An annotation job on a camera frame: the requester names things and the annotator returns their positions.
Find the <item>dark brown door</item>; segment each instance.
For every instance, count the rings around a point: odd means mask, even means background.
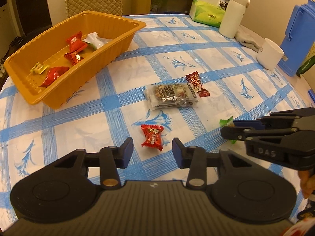
[[[16,0],[25,35],[40,34],[51,27],[47,0]]]

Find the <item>human hand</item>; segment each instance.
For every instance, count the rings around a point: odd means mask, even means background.
[[[299,171],[299,178],[301,179],[301,189],[304,199],[310,197],[311,193],[315,191],[315,175],[311,176],[309,171]]]

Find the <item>blue plastic jug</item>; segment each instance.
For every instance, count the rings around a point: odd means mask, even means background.
[[[285,38],[281,44],[284,56],[279,67],[294,76],[315,42],[315,2],[296,5],[293,9]]]

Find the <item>ribbed gray surface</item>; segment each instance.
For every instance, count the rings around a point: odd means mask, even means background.
[[[250,225],[226,217],[204,192],[191,191],[180,181],[127,181],[117,191],[105,191],[82,216],[59,224],[19,220],[5,233],[32,236],[279,236],[289,221]]]

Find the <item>white thermos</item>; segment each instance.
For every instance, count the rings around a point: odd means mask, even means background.
[[[234,38],[237,28],[241,24],[249,0],[230,0],[221,22],[219,33],[227,38]]]

